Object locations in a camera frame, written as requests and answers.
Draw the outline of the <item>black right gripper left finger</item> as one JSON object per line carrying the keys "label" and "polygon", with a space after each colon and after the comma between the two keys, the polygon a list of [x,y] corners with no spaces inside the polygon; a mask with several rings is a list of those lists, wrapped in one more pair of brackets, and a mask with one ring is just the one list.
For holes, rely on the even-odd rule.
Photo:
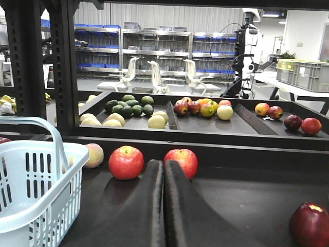
{"label": "black right gripper left finger", "polygon": [[67,246],[164,246],[163,165],[150,160],[141,177],[120,181],[84,171],[80,213]]}

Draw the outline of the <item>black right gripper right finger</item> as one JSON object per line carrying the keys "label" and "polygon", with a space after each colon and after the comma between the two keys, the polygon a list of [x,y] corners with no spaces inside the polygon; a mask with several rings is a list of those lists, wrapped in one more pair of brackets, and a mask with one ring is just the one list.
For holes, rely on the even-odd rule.
{"label": "black right gripper right finger", "polygon": [[164,166],[166,246],[246,246],[247,240],[196,192],[177,161]]}

